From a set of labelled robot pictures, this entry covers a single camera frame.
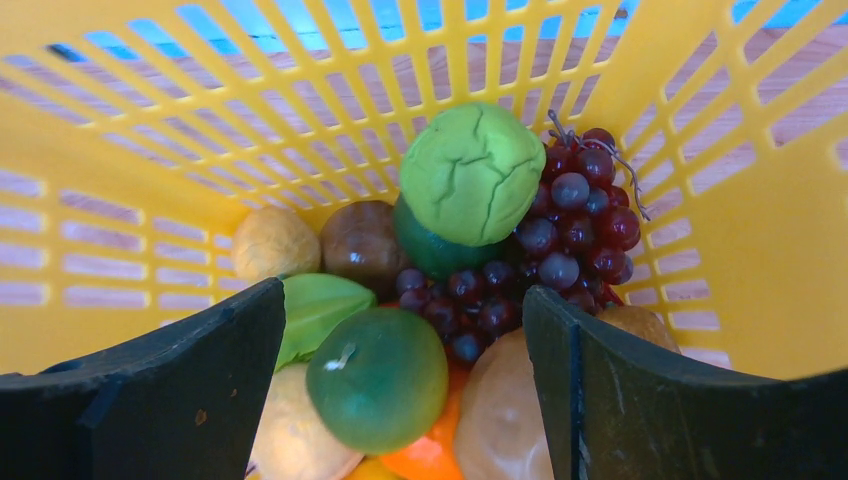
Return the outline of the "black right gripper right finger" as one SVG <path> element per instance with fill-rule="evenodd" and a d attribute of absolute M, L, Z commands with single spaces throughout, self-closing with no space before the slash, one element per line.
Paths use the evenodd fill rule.
<path fill-rule="evenodd" d="M 703 363 L 535 286 L 523 324 L 558 479 L 843 479 L 847 373 Z"/>

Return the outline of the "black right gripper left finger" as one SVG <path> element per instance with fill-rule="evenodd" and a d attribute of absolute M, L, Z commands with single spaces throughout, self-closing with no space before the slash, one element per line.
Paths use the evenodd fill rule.
<path fill-rule="evenodd" d="M 242 479 L 286 324 L 269 278 L 148 334 L 1 378 L 5 479 Z"/>

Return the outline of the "brown toy potato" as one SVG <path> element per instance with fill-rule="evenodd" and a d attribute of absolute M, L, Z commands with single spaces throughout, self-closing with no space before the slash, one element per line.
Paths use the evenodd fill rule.
<path fill-rule="evenodd" d="M 524 324 L 495 340 L 472 368 L 453 453 L 466 479 L 555 477 Z"/>

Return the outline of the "light green toy cabbage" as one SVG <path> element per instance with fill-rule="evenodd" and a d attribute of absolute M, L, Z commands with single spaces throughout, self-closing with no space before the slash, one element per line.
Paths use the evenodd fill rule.
<path fill-rule="evenodd" d="M 537 194 L 541 139 L 497 104 L 471 102 L 436 115 L 400 164 L 401 195 L 441 238 L 480 247 L 504 240 Z"/>

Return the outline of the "yellow plastic basket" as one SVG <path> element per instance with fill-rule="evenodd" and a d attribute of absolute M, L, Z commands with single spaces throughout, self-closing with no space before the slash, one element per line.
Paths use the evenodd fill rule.
<path fill-rule="evenodd" d="M 615 136 L 649 215 L 619 293 L 685 354 L 846 365 L 843 1 L 5 1 L 2 370 L 224 299 L 249 211 L 393 201 L 466 101 Z"/>

